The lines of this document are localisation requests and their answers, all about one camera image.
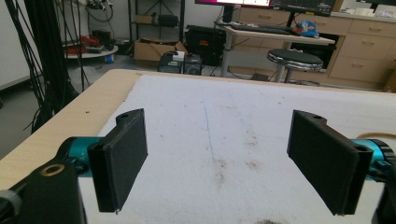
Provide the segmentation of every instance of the floor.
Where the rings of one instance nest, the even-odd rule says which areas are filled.
[[[105,72],[111,69],[137,69],[156,71],[155,67],[136,65],[128,56],[115,55],[114,63],[105,63],[103,58],[84,59],[84,71],[90,83],[93,83]],[[77,60],[69,60],[69,76],[77,91],[81,91],[80,68]],[[206,66],[202,71],[203,76],[211,74],[219,77],[220,67]],[[233,75],[227,77],[251,79],[248,75]],[[35,95],[29,83],[23,83],[1,91],[0,98],[3,107],[0,109],[0,159],[23,142],[31,133],[30,123],[38,109]]]

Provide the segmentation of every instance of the bar stool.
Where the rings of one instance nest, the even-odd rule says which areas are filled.
[[[319,71],[323,66],[323,61],[319,57],[290,49],[271,49],[268,51],[267,58],[273,63],[288,68],[285,83],[290,82],[293,70]]]

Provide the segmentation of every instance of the table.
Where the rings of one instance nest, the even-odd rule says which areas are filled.
[[[229,54],[232,50],[233,38],[235,36],[242,36],[246,38],[258,38],[258,39],[273,39],[284,42],[284,49],[290,49],[291,43],[300,43],[300,44],[313,44],[313,45],[329,45],[333,44],[334,40],[330,40],[327,38],[310,38],[303,36],[295,36],[295,35],[275,35],[275,34],[266,34],[266,33],[258,33],[258,32],[249,32],[249,31],[239,31],[235,30],[229,26],[223,27],[226,31],[227,37],[223,51],[223,59],[221,65],[221,76],[225,77],[227,74],[228,66],[229,66]],[[276,69],[276,77],[275,82],[280,82],[282,78],[283,72],[285,70],[285,66],[278,65]]]
[[[333,217],[287,156],[291,111],[317,113],[353,137],[395,133],[395,103],[384,92],[111,70],[0,161],[0,189],[64,139],[102,136],[122,110],[143,106],[148,158],[123,210],[98,213],[92,181],[79,180],[91,223],[368,224],[383,185],[366,181],[357,215]]]
[[[100,53],[83,53],[82,54],[82,58],[86,59],[86,58],[106,57],[107,55],[111,55],[111,54],[116,53],[117,50],[119,50],[119,47],[117,45],[115,45],[112,50],[104,49]],[[67,58],[68,59],[77,59],[78,56],[77,55],[68,55]]]

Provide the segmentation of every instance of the drawer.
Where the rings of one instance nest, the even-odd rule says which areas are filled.
[[[332,35],[346,35],[352,19],[349,18],[338,18],[338,17],[320,17],[320,16],[309,16],[300,15],[296,18],[296,21],[309,20],[315,23],[317,26],[318,33],[332,34]]]
[[[382,61],[338,56],[329,77],[385,83],[391,72]]]
[[[262,45],[262,40],[261,39],[256,39],[256,38],[248,38],[248,37],[240,37],[237,36],[233,40],[233,46],[251,46],[251,47],[257,47],[259,48]]]
[[[394,39],[373,35],[348,35],[340,49],[340,56],[385,60]]]
[[[240,22],[257,24],[286,24],[288,18],[289,12],[286,11],[250,7],[242,7],[239,15]]]
[[[385,21],[353,20],[350,33],[396,37],[396,23]]]
[[[396,68],[396,42],[393,43],[393,47],[389,51],[387,63],[389,64],[389,68]]]
[[[260,47],[251,47],[251,46],[243,46],[243,45],[235,45],[233,50],[238,51],[247,51],[247,52],[259,52]]]

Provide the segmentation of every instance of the monitor screen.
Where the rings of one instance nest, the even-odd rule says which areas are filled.
[[[361,3],[370,3],[372,9],[376,10],[378,5],[396,6],[395,0],[356,0]]]
[[[335,0],[273,0],[273,9],[330,17]]]
[[[244,7],[269,7],[270,2],[270,0],[195,0],[195,4],[218,6],[241,5]]]
[[[271,0],[195,0],[195,4],[224,6],[222,20],[230,22],[233,18],[233,6],[242,7],[270,7]]]

